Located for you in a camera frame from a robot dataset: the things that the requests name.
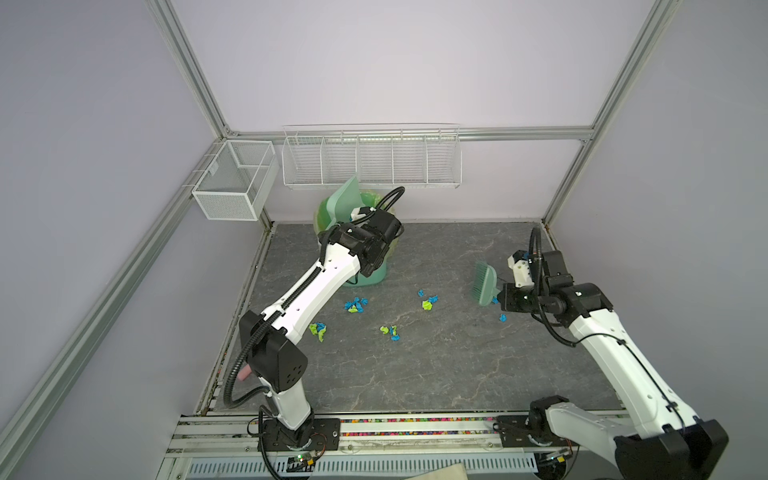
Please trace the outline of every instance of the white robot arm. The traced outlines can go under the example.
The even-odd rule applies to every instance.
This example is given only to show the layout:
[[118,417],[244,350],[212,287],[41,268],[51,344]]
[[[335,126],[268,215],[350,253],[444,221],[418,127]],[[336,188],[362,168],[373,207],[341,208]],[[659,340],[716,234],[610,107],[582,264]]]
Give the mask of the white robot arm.
[[[260,315],[248,312],[240,320],[245,347],[227,378],[224,401],[231,406],[266,393],[279,421],[280,440],[290,448],[306,447],[313,431],[313,412],[301,383],[307,359],[296,344],[345,281],[358,273],[369,276],[381,266],[390,243],[402,232],[400,222],[386,211],[392,203],[321,233],[318,261]],[[500,422],[499,428],[517,429],[533,445],[570,439],[612,462],[627,480],[708,478],[728,442],[725,431],[715,420],[702,421],[677,396],[632,342],[600,289],[591,283],[574,285],[562,254],[541,252],[540,236],[534,229],[528,251],[514,255],[514,265],[525,260],[523,276],[532,282],[505,283],[498,294],[502,310],[531,313],[566,346],[583,343],[626,406],[632,425],[612,422],[565,397],[552,396],[531,403],[525,426]],[[558,335],[546,313],[553,314],[556,325],[568,328],[576,341]],[[231,383],[246,362],[262,386],[232,400]]]
[[[233,408],[265,393],[273,408],[263,411],[279,422],[280,441],[290,448],[307,446],[314,417],[301,382],[307,358],[296,344],[344,282],[358,274],[370,276],[382,265],[390,244],[403,232],[401,223],[387,210],[404,191],[405,188],[398,187],[375,208],[357,209],[354,220],[322,232],[315,264],[261,314],[249,311],[240,318],[243,349],[226,377],[223,403]],[[233,399],[235,379],[243,367],[256,373],[262,386]]]
[[[531,313],[566,346],[583,343],[632,420],[632,425],[612,422],[552,396],[531,403],[527,425],[518,433],[538,444],[562,437],[584,445],[616,465],[627,480],[708,478],[728,435],[716,420],[700,419],[661,378],[602,291],[592,283],[574,284],[562,253],[541,251],[537,227],[528,251],[519,250],[513,260],[510,264],[524,267],[516,279],[533,281],[505,283],[497,296],[502,310]],[[558,323],[549,323],[547,313]],[[558,335],[554,326],[568,328],[576,341]]]

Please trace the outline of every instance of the gray stone surface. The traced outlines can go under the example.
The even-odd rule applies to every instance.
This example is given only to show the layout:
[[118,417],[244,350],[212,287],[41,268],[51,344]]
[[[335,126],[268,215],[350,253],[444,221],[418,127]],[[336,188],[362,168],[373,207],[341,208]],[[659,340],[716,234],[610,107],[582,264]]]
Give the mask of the gray stone surface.
[[[526,410],[531,400],[555,393],[585,409],[619,408],[584,347],[557,343],[529,315],[507,313],[502,323],[497,305],[472,299],[475,261],[485,259],[511,278],[506,259],[527,247],[533,225],[406,224],[385,280],[339,289],[315,318],[328,326],[324,342],[307,332],[299,344],[310,361],[303,383],[316,412]],[[310,225],[279,225],[252,309],[285,293],[317,252]],[[439,296],[431,311],[422,309],[419,289]],[[369,300],[364,313],[343,309],[355,296]],[[392,324],[398,342],[379,331]],[[237,383],[235,396],[255,385],[253,376]],[[255,411],[259,401],[240,410]]]

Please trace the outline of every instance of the white mesh basket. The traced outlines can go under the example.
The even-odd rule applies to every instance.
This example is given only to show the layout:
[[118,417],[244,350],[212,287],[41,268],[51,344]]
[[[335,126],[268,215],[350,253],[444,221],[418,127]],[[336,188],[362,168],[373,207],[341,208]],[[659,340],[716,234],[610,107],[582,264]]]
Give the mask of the white mesh basket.
[[361,187],[458,187],[458,128],[286,136],[283,181],[288,187],[341,185],[354,174]]
[[259,220],[279,168],[272,142],[227,140],[192,194],[211,220]]

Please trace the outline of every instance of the black mounting plate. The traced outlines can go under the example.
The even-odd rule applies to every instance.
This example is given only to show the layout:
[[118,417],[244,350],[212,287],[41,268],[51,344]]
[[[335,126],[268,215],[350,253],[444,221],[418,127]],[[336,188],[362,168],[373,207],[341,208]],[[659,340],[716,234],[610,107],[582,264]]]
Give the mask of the black mounting plate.
[[[528,420],[527,415],[499,415],[496,417],[496,421],[499,424],[513,425],[520,430],[511,429],[499,429],[498,435],[502,438],[502,447],[538,447],[535,443],[528,439],[528,433],[523,432],[525,430],[525,421]],[[567,447],[568,441],[560,437],[554,437],[551,439],[552,444],[547,446],[553,447]]]
[[[264,442],[264,446],[268,452],[291,452],[292,450],[280,438],[280,421],[265,419],[264,420],[264,436],[261,441]],[[312,433],[322,433],[328,439],[326,443],[326,452],[330,450],[339,449],[339,437],[341,436],[341,420],[339,419],[317,419],[312,422]],[[320,435],[315,435],[311,438],[312,445],[306,448],[306,450],[322,450],[323,442],[325,439]]]

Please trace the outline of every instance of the white wall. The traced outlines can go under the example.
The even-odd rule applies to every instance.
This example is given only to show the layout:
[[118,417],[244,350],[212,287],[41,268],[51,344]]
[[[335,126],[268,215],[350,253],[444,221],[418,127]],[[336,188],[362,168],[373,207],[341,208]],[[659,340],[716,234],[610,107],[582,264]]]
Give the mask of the white wall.
[[176,0],[235,131],[591,124],[653,0]]
[[553,227],[576,278],[728,431],[714,478],[765,478],[766,25],[765,2],[684,2]]
[[[576,155],[576,140],[475,141],[462,144],[459,188],[406,188],[397,203],[401,220],[542,218],[565,170]],[[282,148],[277,148],[280,156]],[[266,209],[273,220],[311,222],[329,190],[291,190],[278,175]]]
[[0,5],[0,428],[210,146],[140,0]]
[[216,362],[260,241],[258,222],[193,205],[16,480],[151,479]]

